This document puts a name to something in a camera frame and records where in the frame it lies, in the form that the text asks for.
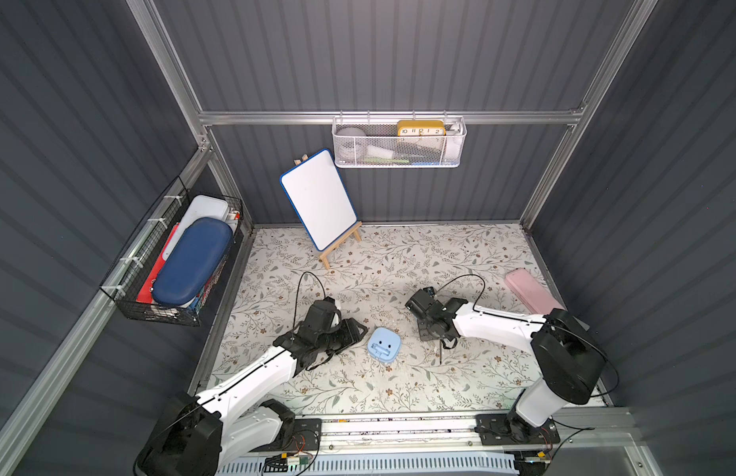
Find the light blue alarm clock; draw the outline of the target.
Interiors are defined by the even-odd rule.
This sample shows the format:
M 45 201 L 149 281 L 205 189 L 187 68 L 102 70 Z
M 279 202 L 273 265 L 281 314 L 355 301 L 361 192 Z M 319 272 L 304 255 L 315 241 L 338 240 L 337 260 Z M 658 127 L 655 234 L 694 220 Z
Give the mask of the light blue alarm clock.
M 377 327 L 367 343 L 369 356 L 382 364 L 393 363 L 401 348 L 401 336 L 386 327 Z

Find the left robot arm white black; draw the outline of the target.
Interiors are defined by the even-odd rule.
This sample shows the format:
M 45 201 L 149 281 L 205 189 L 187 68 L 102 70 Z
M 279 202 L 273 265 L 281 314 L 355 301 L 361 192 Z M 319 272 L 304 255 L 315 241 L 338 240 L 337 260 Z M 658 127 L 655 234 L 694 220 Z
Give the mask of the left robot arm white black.
M 261 446 L 286 448 L 294 438 L 295 416 L 270 393 L 367 333 L 363 323 L 342 315 L 332 297 L 315 301 L 303 321 L 233 377 L 195 395 L 169 398 L 134 460 L 133 474 L 213 475 Z

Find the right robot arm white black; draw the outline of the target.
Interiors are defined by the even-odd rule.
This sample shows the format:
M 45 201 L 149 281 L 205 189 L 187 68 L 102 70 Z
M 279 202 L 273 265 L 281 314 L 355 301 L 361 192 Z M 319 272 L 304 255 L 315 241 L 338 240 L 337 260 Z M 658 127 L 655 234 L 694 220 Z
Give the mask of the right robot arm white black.
M 564 309 L 547 315 L 519 315 L 477 307 L 452 297 L 445 303 L 432 288 L 416 291 L 406 309 L 432 337 L 443 342 L 476 338 L 532 354 L 540 377 L 518 396 L 506 420 L 506 428 L 522 440 L 542 428 L 568 405 L 585 405 L 608 363 L 583 325 Z

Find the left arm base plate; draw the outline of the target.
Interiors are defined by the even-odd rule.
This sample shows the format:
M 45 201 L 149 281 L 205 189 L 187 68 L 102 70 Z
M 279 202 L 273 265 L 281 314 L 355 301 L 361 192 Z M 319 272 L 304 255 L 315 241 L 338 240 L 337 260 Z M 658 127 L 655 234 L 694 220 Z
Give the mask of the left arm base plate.
M 252 452 L 313 452 L 320 448 L 322 420 L 320 418 L 296 418 L 285 422 L 278 436 L 271 442 L 256 446 Z

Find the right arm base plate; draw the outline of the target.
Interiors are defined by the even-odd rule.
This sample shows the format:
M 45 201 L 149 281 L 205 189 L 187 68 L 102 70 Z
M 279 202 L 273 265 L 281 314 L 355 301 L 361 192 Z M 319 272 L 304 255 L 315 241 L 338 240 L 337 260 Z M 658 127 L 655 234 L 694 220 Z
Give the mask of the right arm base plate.
M 551 449 L 560 443 L 560 435 L 551 418 L 535 428 L 516 414 L 479 414 L 475 416 L 474 431 L 484 446 L 542 444 Z

